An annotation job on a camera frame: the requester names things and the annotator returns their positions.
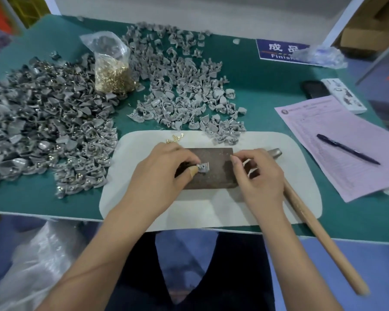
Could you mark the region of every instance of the hammer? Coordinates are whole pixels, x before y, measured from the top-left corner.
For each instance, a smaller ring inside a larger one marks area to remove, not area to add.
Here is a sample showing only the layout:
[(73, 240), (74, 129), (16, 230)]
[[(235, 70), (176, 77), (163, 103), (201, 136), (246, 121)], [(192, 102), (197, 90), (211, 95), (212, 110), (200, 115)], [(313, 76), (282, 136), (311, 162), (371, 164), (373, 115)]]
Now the hammer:
[[(282, 155), (282, 151), (279, 148), (269, 150), (268, 153), (277, 159)], [(294, 209), (298, 217), (307, 224), (312, 233), (316, 236), (324, 249), (336, 263), (337, 267), (347, 279), (347, 282), (353, 288), (356, 294), (367, 296), (370, 294), (370, 290), (362, 277), (358, 274), (352, 264), (347, 260), (344, 254), (340, 251), (338, 246), (330, 238), (323, 226), (307, 207), (307, 205), (301, 200), (295, 190), (291, 187), (287, 179), (284, 178), (284, 196), (290, 202), (291, 207)]]

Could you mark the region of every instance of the pink paper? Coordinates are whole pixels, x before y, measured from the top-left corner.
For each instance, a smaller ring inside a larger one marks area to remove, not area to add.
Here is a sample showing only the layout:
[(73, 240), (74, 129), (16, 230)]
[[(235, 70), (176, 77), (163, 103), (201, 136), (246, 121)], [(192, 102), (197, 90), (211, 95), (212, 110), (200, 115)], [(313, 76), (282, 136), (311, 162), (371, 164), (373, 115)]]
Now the pink paper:
[[(389, 187), (388, 131), (350, 113), (332, 96), (275, 110), (312, 154), (345, 202)], [(326, 144), (317, 134), (372, 157), (381, 165)]]

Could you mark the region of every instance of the green work surface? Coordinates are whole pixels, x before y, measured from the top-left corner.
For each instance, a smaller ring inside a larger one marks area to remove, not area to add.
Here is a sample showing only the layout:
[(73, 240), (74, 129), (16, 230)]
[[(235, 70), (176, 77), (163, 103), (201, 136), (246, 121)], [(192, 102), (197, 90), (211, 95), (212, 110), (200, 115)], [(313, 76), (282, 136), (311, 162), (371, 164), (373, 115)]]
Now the green work surface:
[[(48, 15), (42, 18), (20, 38), (0, 53), (0, 78), (10, 69), (18, 69), (22, 64), (37, 56), (49, 60), (52, 51), (58, 51), (63, 59), (77, 60), (88, 50), (81, 43), (79, 35), (108, 30), (121, 36), (127, 31), (127, 24), (74, 17)], [(225, 88), (236, 91), (234, 102), (248, 109), (242, 119), (249, 131), (275, 131), (291, 136), (299, 142), (277, 115), (274, 107), (294, 104), (305, 100), (300, 82), (309, 79), (341, 78), (355, 93), (353, 82), (345, 70), (331, 70), (322, 67), (260, 60), (253, 39), (241, 39), (239, 45), (233, 37), (212, 35), (206, 37), (203, 57), (211, 57), (214, 62), (223, 61), (218, 77), (226, 75), (231, 81)], [(117, 107), (114, 115), (119, 137), (135, 130), (159, 129), (155, 120), (138, 124), (126, 115), (135, 108), (138, 99), (148, 90), (132, 93)], [(383, 126), (370, 104), (358, 96), (368, 108), (361, 115), (374, 124)], [(323, 214), (319, 219), (333, 238), (386, 241), (389, 242), (389, 196), (377, 192), (344, 203), (332, 184), (327, 180), (311, 155), (301, 146), (305, 159), (319, 187)], [(57, 199), (56, 186), (51, 171), (43, 175), (22, 176), (14, 182), (0, 182), (0, 212), (58, 216), (90, 220), (102, 220), (99, 213), (99, 199), (102, 188), (91, 189), (75, 195)], [(293, 225), (298, 235), (312, 235), (306, 225)], [(227, 227), (230, 230), (259, 232), (258, 226)]]

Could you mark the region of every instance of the black pen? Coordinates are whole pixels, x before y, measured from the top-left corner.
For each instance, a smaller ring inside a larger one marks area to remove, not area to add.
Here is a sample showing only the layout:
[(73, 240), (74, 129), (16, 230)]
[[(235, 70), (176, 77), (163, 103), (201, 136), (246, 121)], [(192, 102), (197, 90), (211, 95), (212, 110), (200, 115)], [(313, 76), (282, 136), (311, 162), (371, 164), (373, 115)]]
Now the black pen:
[(333, 140), (329, 139), (327, 136), (324, 136), (322, 134), (317, 134), (317, 137), (320, 140), (322, 140), (323, 142), (330, 144), (332, 146), (340, 147), (341, 149), (343, 149), (343, 150), (349, 152), (350, 154), (353, 154), (354, 156), (357, 156), (365, 161), (380, 165), (380, 162), (374, 160), (373, 158), (370, 158), (369, 156), (366, 156), (365, 154), (362, 154), (358, 151), (355, 151), (354, 149), (351, 149), (350, 147), (347, 147), (346, 145), (340, 144), (339, 142), (333, 141)]

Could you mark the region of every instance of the white wall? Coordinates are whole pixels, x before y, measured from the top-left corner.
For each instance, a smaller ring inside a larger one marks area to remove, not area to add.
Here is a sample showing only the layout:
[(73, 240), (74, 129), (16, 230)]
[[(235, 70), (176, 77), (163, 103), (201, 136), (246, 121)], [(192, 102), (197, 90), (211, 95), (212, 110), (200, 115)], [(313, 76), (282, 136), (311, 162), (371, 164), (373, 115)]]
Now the white wall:
[(63, 15), (320, 44), (351, 0), (55, 0)]

